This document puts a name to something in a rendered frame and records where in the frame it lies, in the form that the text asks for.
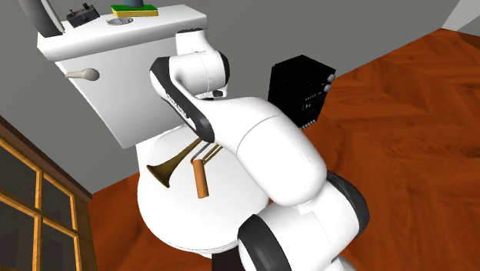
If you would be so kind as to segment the green and yellow sponge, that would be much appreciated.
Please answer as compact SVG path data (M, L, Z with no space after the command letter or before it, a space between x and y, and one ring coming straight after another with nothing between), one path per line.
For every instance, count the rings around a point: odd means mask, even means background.
M112 13L119 18L124 17L154 17L158 16L158 9L153 5L130 7L127 5L111 5Z

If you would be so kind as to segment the orange-handled metal tool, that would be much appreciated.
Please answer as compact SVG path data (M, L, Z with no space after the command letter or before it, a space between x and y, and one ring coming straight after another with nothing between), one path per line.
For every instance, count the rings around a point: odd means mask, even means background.
M196 191L199 199L203 199L209 196L208 184L205 174L205 164L209 162L218 153L220 149L222 149L219 145L214 145L203 157L199 158L198 156L209 146L210 143L207 143L190 159L190 163L192 164L194 170Z

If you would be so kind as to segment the black speaker box with knobs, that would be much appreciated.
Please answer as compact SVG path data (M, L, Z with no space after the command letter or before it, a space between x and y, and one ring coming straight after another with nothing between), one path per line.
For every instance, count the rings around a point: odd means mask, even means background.
M276 63L271 70L268 101L305 129L317 121L335 72L306 55Z

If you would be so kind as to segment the white toilet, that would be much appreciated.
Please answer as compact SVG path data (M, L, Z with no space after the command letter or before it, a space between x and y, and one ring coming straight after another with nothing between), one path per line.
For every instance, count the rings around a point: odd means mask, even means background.
M42 54L69 77L123 148L135 147L137 202L145 225L162 242L211 257L238 247L238 228L264 209L268 197L233 154L221 150L205 166L209 194L197 195L194 169L182 160L163 186L148 170L195 143L195 133L155 92L148 71L160 56L177 53L176 32L207 28L205 14L165 6L153 17L113 25L111 15L64 33L39 37Z

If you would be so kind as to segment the dark grey box with knobs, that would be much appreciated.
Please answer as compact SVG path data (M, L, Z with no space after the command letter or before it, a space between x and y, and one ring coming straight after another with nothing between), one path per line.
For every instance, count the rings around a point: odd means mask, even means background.
M75 12L71 9L70 13L66 15L67 21L73 28L77 28L100 17L93 5L83 3L82 6L82 9Z

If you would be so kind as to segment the brass trumpet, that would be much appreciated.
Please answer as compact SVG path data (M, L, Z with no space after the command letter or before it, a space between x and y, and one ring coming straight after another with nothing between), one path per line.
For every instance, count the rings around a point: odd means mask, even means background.
M169 180L176 167L201 142L202 139L197 138L190 145L185 147L178 155L156 166L147 165L146 168L163 186L169 188Z

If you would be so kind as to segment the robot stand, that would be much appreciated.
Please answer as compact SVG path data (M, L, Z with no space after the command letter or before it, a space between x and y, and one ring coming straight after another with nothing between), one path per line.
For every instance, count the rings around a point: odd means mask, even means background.
M212 271L245 271L237 250L212 255Z

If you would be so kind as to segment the grey curved object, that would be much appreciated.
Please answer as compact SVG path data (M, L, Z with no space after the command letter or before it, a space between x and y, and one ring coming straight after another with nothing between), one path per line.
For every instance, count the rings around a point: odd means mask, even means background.
M64 27L49 0L18 0L24 13L44 38L63 35Z

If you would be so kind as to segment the wooden cabinet with glass doors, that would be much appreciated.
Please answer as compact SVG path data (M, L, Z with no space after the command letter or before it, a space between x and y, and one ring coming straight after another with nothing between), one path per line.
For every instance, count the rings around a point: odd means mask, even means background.
M0 271L98 271L91 200L0 116Z

